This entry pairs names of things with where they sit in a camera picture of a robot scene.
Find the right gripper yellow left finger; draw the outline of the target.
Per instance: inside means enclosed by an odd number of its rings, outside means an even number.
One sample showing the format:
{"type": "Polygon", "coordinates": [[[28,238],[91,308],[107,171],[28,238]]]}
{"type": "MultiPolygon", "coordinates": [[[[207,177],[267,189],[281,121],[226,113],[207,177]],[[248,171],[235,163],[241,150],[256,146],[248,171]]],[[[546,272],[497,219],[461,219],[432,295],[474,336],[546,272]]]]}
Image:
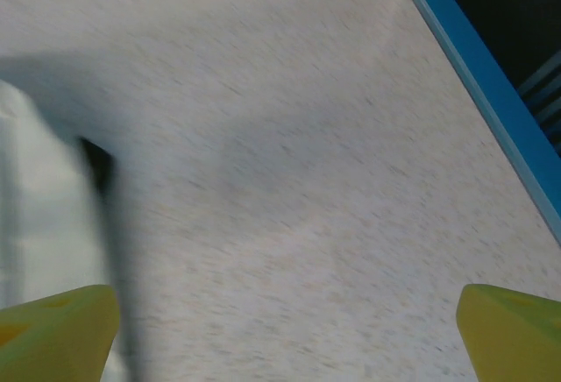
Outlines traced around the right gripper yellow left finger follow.
{"type": "Polygon", "coordinates": [[[2,381],[99,381],[120,324],[115,290],[84,286],[1,310],[2,381]]]}

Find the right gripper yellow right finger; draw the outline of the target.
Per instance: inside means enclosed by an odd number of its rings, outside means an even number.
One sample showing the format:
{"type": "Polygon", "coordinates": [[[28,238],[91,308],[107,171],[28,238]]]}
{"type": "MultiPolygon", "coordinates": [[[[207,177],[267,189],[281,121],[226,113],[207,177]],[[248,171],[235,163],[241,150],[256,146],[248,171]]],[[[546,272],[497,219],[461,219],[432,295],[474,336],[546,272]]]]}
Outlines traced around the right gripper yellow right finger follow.
{"type": "Polygon", "coordinates": [[[470,284],[456,322],[479,381],[560,380],[558,301],[470,284]]]}

